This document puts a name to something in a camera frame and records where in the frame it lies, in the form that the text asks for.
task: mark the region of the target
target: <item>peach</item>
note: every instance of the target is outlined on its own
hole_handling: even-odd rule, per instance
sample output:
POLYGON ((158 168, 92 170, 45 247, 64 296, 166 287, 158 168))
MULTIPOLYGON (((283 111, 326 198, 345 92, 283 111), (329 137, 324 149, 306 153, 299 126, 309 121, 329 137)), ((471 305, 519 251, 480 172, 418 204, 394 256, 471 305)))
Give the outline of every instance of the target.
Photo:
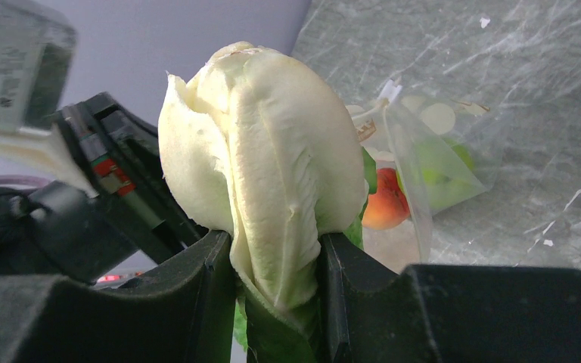
POLYGON ((377 192, 368 196, 362 225, 375 230, 389 229, 404 222, 409 215, 409 205, 406 196, 399 189, 395 169, 379 169, 377 192))

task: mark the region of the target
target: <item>green apple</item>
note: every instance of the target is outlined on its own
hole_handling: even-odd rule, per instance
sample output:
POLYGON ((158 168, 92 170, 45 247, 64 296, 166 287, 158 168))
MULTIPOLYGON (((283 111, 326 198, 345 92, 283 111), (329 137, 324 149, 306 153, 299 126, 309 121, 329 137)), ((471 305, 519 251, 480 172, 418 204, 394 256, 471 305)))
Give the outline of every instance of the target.
MULTIPOLYGON (((474 197, 484 189, 482 183, 473 174, 475 162, 471 157, 471 152, 464 145, 449 138, 442 138, 442 140, 447 143, 464 165, 459 166, 458 160, 454 157, 445 157, 444 153, 448 149, 440 145, 437 139, 421 142, 415 146, 415 152, 422 168, 429 207, 433 213, 474 197)), ((398 183, 400 189, 404 191, 399 175, 398 183)))

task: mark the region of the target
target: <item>clear plastic bag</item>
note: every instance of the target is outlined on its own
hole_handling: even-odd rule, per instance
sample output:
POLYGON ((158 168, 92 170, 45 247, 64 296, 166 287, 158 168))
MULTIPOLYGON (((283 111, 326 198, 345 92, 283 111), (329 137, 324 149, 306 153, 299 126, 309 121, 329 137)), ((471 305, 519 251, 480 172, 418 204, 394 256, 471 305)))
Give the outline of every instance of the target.
POLYGON ((391 87, 364 107, 349 106, 349 112, 377 167, 377 190, 369 195, 362 219, 364 250, 400 273, 428 260, 433 222, 418 156, 412 152, 417 120, 391 102, 401 89, 391 87))
POLYGON ((401 272, 428 259, 432 215, 491 188, 507 122, 488 107, 408 94, 393 81, 377 100, 348 109, 377 167, 377 191, 362 219, 364 248, 401 272))

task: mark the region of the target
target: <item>gray marble countertop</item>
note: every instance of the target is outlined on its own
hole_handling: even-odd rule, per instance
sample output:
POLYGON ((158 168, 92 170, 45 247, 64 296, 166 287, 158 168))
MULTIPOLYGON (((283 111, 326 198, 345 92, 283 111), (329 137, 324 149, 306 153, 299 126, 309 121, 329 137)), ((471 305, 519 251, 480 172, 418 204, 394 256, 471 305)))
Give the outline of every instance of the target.
POLYGON ((430 261, 581 268, 581 0, 315 0, 293 56, 348 104, 401 76, 512 112, 494 187, 434 216, 430 261))

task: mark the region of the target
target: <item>black device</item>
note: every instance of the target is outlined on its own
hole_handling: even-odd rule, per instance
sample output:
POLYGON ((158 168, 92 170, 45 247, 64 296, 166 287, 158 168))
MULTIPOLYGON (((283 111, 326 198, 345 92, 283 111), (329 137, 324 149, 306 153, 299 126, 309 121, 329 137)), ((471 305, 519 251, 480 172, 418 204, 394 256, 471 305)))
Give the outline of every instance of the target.
MULTIPOLYGON (((154 127, 107 94, 50 117, 100 195, 58 181, 0 189, 0 361, 228 362, 230 237, 176 206, 154 127), (103 149, 83 146, 93 135, 103 149), (141 189, 134 200, 105 179, 110 170, 95 170, 105 158, 94 150, 141 189), (117 289, 92 288, 139 249, 159 265, 117 289)), ((581 361, 579 270, 411 265, 397 275, 343 234, 320 242, 325 361, 581 361)))

